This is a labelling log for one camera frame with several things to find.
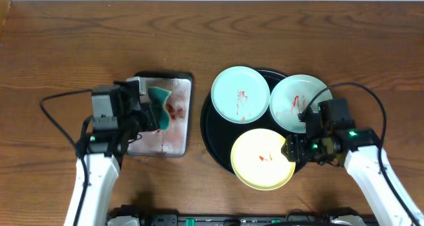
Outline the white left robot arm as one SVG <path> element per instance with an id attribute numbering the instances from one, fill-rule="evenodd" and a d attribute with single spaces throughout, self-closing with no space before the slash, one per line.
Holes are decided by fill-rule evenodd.
<path id="1" fill-rule="evenodd" d="M 104 225 L 107 207 L 123 156 L 141 132 L 159 128 L 158 114 L 140 77 L 91 90 L 92 115 L 83 122 L 76 143 L 76 181 L 65 219 L 66 225 Z"/>

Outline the pale yellow plate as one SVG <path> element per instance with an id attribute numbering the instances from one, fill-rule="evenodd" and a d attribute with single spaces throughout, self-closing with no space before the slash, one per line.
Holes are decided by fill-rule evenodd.
<path id="1" fill-rule="evenodd" d="M 231 149 L 231 166 L 237 178 L 255 190 L 275 190 L 293 176 L 295 163 L 281 153 L 286 139 L 269 129 L 243 133 Z"/>

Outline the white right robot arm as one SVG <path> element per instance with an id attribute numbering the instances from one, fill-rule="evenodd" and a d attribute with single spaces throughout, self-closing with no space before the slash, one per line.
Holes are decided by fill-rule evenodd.
<path id="1" fill-rule="evenodd" d="M 281 153 L 290 162 L 316 162 L 343 167 L 360 187 L 380 225 L 422 225 L 414 204 L 391 167 L 380 138 L 371 128 L 359 129 L 345 99 L 318 104 L 306 111 L 304 134 L 289 135 Z"/>

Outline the green scouring sponge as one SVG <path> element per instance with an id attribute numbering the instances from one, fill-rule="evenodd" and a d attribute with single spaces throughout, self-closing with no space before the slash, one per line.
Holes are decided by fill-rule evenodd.
<path id="1" fill-rule="evenodd" d="M 148 96 L 152 105 L 155 121 L 158 122 L 158 130 L 167 131 L 170 128 L 172 119 L 166 104 L 171 91 L 161 87 L 148 88 Z"/>

